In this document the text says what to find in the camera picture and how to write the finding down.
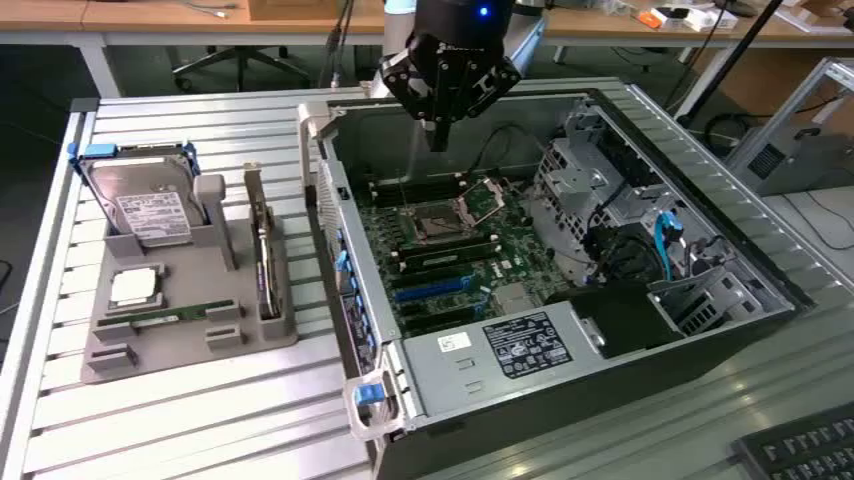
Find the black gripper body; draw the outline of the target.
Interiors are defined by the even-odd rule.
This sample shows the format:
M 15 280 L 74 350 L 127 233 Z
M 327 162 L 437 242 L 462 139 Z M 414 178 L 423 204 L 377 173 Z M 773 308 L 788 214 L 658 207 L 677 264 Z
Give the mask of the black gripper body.
M 437 76 L 443 59 L 502 58 L 511 1 L 419 1 L 407 52 L 433 89 L 437 120 Z

